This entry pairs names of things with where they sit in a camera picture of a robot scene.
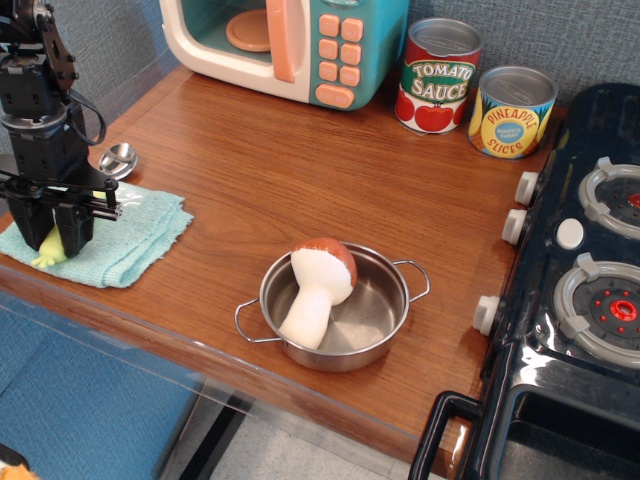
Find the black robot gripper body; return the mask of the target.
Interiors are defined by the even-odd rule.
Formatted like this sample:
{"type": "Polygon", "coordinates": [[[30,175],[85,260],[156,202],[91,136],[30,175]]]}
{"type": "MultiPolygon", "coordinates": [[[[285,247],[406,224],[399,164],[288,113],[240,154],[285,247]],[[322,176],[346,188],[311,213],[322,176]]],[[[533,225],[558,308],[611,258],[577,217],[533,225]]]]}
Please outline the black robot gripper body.
{"type": "Polygon", "coordinates": [[[27,189],[26,195],[53,207],[79,204],[90,215],[115,220],[118,182],[92,167],[84,112],[57,107],[39,118],[1,116],[13,154],[1,160],[1,173],[27,189]]]}

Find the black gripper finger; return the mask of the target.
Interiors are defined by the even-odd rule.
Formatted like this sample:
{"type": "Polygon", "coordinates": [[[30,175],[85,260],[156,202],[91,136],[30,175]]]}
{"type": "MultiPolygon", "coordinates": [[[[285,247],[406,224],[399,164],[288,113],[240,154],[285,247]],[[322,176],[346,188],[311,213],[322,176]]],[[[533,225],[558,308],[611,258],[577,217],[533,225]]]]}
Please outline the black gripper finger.
{"type": "Polygon", "coordinates": [[[67,258],[76,257],[93,239],[94,217],[85,207],[58,207],[55,209],[55,222],[67,258]]]}
{"type": "Polygon", "coordinates": [[[9,210],[26,244],[38,251],[55,222],[50,207],[33,199],[7,199],[9,210]]]}

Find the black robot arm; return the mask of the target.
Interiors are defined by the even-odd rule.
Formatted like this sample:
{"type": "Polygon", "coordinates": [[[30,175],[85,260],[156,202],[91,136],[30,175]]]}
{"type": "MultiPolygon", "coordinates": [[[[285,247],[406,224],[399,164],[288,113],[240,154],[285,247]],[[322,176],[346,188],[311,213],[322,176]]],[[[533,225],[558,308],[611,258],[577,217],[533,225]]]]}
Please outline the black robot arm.
{"type": "Polygon", "coordinates": [[[1,125],[12,147],[1,157],[1,196],[41,266],[77,256],[97,218],[120,215],[118,183],[89,164],[100,144],[86,131],[94,106],[73,89],[75,58],[45,1],[1,4],[1,125]]]}

